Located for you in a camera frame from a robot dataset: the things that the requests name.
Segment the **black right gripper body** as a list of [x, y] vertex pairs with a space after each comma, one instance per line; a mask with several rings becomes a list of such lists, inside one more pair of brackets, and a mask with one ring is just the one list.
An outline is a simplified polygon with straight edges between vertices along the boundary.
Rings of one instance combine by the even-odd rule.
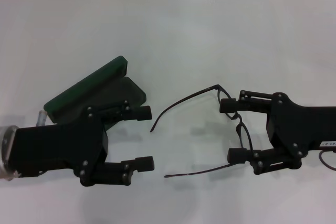
[[284, 93], [274, 93], [267, 123], [270, 141], [293, 157], [309, 151], [335, 151], [335, 107], [301, 106]]

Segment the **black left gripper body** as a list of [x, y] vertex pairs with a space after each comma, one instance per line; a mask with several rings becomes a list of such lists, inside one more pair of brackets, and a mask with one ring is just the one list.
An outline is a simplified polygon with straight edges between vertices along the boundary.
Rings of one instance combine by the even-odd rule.
[[14, 170], [35, 177], [72, 169], [84, 186], [107, 184], [107, 141], [100, 107], [83, 110], [70, 123], [20, 128], [14, 137]]

